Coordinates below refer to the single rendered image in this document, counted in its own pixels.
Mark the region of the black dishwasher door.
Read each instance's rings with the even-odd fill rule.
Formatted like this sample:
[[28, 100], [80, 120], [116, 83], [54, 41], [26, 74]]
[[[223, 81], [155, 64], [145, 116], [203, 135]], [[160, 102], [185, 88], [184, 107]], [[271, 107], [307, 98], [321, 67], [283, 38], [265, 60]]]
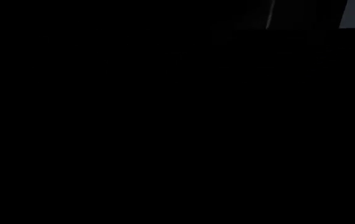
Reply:
[[347, 0], [0, 0], [0, 224], [355, 224]]

